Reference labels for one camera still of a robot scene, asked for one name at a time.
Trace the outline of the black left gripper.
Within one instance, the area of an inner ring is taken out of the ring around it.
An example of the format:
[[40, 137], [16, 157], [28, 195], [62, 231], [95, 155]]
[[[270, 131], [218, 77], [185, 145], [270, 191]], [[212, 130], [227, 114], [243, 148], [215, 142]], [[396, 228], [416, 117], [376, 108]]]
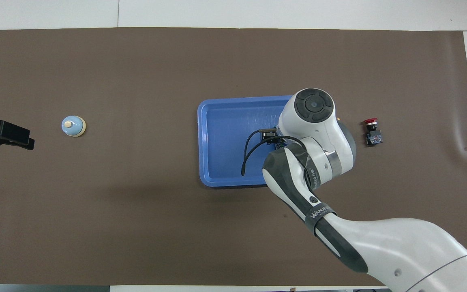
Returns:
[[35, 140], [30, 139], [30, 130], [0, 120], [0, 145], [15, 145], [26, 150], [33, 150]]

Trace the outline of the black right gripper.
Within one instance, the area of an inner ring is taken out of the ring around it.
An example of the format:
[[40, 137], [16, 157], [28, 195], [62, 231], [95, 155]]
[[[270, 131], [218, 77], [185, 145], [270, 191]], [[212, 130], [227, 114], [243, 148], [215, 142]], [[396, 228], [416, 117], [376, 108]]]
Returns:
[[276, 128], [264, 128], [260, 129], [261, 141], [270, 139], [266, 142], [267, 145], [273, 145], [274, 147], [285, 147], [287, 143], [284, 138], [281, 137], [280, 133]]

